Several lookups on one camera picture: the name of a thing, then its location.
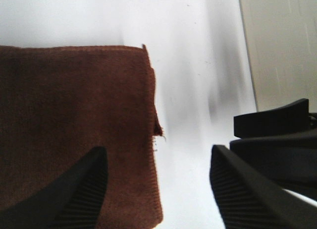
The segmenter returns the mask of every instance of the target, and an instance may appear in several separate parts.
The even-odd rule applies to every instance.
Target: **brown cloth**
[[[162,210],[153,136],[162,130],[154,94],[145,46],[0,47],[0,210],[105,146],[96,228],[155,227]]]

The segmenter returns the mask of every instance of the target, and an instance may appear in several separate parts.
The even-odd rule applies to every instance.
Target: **microfiber cloth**
[[[155,227],[162,209],[153,136],[162,129],[154,96],[145,46],[0,47],[0,211],[105,146],[96,228]]]

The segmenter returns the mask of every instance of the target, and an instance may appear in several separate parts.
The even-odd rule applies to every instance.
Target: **brown towel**
[[[0,210],[94,146],[108,154],[98,229],[162,221],[153,135],[162,135],[145,46],[0,47]]]

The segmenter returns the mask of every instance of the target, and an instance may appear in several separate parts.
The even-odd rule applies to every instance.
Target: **fabric texture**
[[[162,221],[153,155],[162,129],[145,46],[0,47],[0,75],[0,210],[105,146],[108,185],[96,228]]]

